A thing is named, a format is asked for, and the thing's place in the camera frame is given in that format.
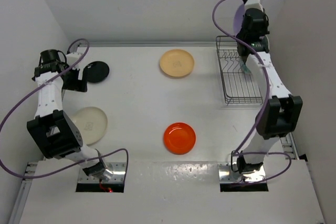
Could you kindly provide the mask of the purple plate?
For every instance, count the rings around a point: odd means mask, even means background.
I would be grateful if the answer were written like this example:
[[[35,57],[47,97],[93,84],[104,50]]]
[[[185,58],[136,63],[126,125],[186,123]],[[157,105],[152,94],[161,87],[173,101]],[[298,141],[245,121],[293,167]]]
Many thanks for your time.
[[[245,14],[245,5],[241,4],[234,15],[233,32],[235,36],[241,30],[241,26],[244,20],[244,14]]]

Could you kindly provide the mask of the tan plate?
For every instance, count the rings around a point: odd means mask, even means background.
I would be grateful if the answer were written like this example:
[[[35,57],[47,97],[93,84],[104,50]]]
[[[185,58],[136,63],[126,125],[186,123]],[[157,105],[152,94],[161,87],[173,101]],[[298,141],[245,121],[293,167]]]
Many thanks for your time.
[[[159,66],[166,75],[173,78],[183,78],[192,73],[195,60],[185,50],[172,49],[162,55]]]

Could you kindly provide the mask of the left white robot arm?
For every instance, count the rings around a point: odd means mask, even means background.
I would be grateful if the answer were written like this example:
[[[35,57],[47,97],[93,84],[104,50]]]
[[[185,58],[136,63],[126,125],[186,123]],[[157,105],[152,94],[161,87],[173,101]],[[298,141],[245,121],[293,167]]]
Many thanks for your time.
[[[87,74],[79,78],[78,69],[70,69],[67,60],[60,59],[59,50],[45,50],[40,54],[39,65],[33,80],[39,87],[38,107],[34,119],[27,122],[27,130],[47,159],[68,159],[79,163],[87,176],[98,180],[108,179],[104,159],[97,149],[88,147],[79,129],[65,113],[62,91],[87,92]]]

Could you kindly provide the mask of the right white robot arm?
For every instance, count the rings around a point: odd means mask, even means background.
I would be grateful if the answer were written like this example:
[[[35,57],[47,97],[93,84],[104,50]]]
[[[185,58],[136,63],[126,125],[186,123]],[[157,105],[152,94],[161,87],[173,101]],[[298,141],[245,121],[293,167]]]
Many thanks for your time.
[[[244,5],[234,17],[234,33],[245,42],[237,45],[243,69],[252,74],[266,103],[256,116],[253,138],[243,151],[238,150],[240,174],[260,170],[274,144],[295,130],[303,106],[302,98],[291,94],[271,62],[268,24],[263,10],[246,9]]]

